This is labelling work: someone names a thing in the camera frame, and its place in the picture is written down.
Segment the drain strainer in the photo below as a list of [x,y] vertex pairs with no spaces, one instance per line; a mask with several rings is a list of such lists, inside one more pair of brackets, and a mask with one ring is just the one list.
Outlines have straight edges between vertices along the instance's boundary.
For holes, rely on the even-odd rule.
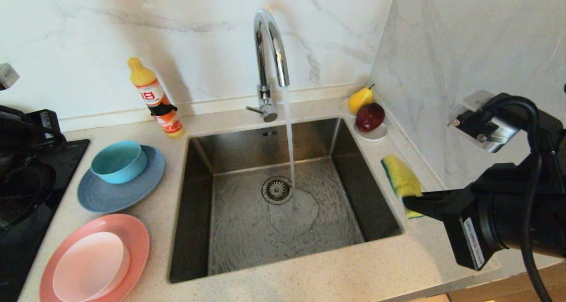
[[261,187],[261,195],[273,205],[287,203],[293,195],[290,193],[291,182],[283,176],[274,176],[266,180]]

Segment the sink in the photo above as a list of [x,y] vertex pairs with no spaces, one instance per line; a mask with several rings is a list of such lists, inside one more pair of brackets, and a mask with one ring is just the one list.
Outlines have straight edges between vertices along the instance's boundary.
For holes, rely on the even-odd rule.
[[170,282],[401,233],[343,119],[292,128],[294,189],[285,125],[190,139]]

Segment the chrome faucet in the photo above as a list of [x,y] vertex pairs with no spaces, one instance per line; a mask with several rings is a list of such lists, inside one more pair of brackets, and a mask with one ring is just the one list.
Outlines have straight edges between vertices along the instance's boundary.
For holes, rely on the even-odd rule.
[[259,84],[257,85],[257,95],[259,96],[259,109],[246,107],[248,110],[257,112],[263,117],[265,122],[275,121],[275,103],[271,98],[271,85],[265,76],[265,51],[263,49],[263,36],[266,35],[271,45],[273,60],[277,68],[277,81],[280,87],[289,85],[289,72],[287,70],[287,58],[283,41],[275,18],[265,9],[260,9],[253,19],[253,38],[255,39],[255,53],[257,56],[257,70],[259,71]]

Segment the marble wall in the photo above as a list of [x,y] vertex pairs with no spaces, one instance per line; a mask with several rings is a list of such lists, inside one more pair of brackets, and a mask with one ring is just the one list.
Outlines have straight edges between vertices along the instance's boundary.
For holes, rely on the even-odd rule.
[[446,127],[478,90],[532,99],[566,123],[565,0],[394,0],[370,82],[449,188],[528,154],[526,135],[499,153]]
[[0,62],[21,80],[0,92],[0,104],[50,108],[60,118],[143,108],[130,56],[156,70],[176,103],[253,95],[259,8],[273,12],[283,33],[291,90],[365,82],[390,3],[2,0]]

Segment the speckled countertop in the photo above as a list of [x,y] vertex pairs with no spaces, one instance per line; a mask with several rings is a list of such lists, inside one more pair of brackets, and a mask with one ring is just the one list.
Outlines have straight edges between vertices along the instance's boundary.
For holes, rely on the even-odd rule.
[[[303,102],[291,105],[293,122],[343,117],[338,108],[342,99]],[[390,187],[380,160],[398,155],[416,172],[427,191],[443,189],[419,153],[391,117],[386,119],[388,137],[370,143],[356,137],[368,165],[392,208],[403,233],[346,248],[313,254],[170,284],[168,268],[172,255],[176,211],[184,172],[188,138],[192,136],[266,127],[255,113],[240,110],[182,119],[186,134],[178,139],[163,135],[155,122],[101,127],[65,133],[68,140],[91,139],[81,164],[51,223],[20,301],[38,300],[39,282],[51,254],[71,232],[99,217],[83,209],[77,200],[77,187],[89,169],[91,159],[106,145],[132,139],[160,149],[167,165],[158,188],[142,203],[123,211],[139,218],[147,227],[151,247],[147,267],[127,302],[157,301],[378,301],[398,300],[503,278],[524,271],[516,250],[499,252],[482,272],[455,263],[443,224],[431,218],[408,221],[404,209]],[[280,117],[272,125],[282,125]],[[352,121],[348,122],[352,130]],[[556,260],[537,257],[539,266]]]

